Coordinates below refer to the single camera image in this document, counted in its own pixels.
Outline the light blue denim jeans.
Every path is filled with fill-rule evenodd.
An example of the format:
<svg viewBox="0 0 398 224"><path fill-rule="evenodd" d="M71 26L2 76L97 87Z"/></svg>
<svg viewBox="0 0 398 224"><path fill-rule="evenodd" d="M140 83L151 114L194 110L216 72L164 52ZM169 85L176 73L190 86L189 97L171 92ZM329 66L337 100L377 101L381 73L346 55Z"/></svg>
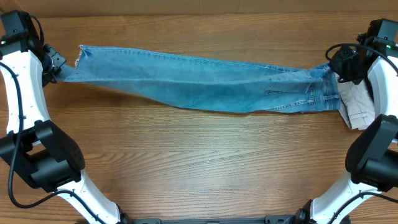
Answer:
<svg viewBox="0 0 398 224"><path fill-rule="evenodd" d="M340 108L334 73L311 69L81 45L64 82L89 83L178 108L228 113L331 111Z"/></svg>

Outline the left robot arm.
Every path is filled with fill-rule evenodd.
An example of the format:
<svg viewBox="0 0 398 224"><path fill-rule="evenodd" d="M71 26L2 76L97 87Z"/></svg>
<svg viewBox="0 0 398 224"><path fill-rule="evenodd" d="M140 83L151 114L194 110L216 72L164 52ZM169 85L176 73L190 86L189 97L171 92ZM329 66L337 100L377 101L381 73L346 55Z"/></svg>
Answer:
<svg viewBox="0 0 398 224"><path fill-rule="evenodd" d="M65 58L45 43L39 20L24 11L1 15L1 73L8 124L1 158L9 165L7 188L18 208L59 196L88 223L129 223L120 207L88 177L78 144L50 119L43 88L56 83Z"/></svg>

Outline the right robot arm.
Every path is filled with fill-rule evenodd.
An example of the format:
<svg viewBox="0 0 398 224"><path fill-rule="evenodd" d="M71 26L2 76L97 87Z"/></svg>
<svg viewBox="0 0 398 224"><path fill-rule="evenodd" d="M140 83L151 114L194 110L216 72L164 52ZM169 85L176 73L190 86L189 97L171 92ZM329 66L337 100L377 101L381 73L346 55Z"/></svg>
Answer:
<svg viewBox="0 0 398 224"><path fill-rule="evenodd" d="M375 120L350 146L346 172L323 195L295 215L266 216L265 223L350 223L349 214L371 197L395 202L385 192L397 187L397 22L373 20L355 44L336 44L329 59L340 83L365 81Z"/></svg>

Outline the folded light grey trousers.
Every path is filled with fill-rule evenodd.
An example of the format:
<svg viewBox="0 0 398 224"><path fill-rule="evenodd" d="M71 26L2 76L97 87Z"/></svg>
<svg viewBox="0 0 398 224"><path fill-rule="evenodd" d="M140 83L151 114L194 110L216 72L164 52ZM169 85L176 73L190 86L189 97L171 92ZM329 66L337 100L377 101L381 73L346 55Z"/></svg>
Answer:
<svg viewBox="0 0 398 224"><path fill-rule="evenodd" d="M350 129L364 130L375 119L375 108L364 81L337 83L340 115Z"/></svg>

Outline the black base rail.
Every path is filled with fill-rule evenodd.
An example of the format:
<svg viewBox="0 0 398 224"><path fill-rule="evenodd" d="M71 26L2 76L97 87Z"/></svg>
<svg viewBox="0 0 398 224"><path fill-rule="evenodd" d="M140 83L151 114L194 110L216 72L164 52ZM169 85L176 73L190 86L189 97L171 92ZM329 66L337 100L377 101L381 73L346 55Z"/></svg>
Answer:
<svg viewBox="0 0 398 224"><path fill-rule="evenodd" d="M295 215L267 215L264 218L220 218L161 220L159 218L135 219L131 224L293 224Z"/></svg>

